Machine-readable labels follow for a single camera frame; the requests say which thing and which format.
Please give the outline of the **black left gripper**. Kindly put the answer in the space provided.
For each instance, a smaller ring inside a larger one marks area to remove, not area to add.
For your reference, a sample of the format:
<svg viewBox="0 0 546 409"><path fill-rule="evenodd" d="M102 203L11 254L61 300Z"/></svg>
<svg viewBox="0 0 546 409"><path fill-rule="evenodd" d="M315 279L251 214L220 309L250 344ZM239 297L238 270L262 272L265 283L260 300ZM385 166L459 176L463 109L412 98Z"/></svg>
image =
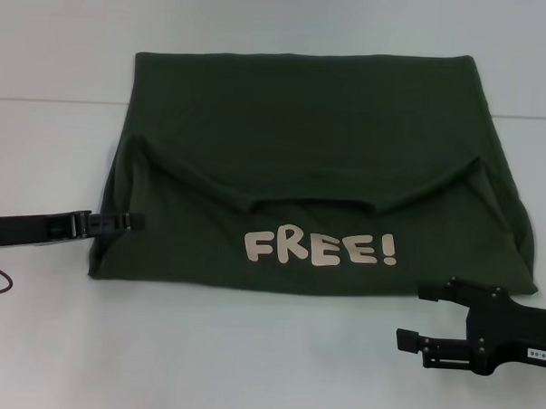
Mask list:
<svg viewBox="0 0 546 409"><path fill-rule="evenodd" d="M0 248L139 232L144 229L144 223L145 216L139 213L94 214L82 211L4 216L0 217Z"/></svg>

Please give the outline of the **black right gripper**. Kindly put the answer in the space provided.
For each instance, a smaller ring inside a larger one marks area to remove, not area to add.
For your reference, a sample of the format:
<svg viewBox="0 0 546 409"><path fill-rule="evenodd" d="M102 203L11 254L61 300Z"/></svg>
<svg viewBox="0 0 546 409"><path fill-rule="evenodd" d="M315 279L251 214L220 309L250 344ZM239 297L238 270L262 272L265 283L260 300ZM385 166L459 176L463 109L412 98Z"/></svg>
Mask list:
<svg viewBox="0 0 546 409"><path fill-rule="evenodd" d="M546 309L519 304L501 287L456 277L442 285L420 285L417 296L469 308L466 340L397 329L398 350L420 354L424 368L471 369L489 376L504 363L546 367Z"/></svg>

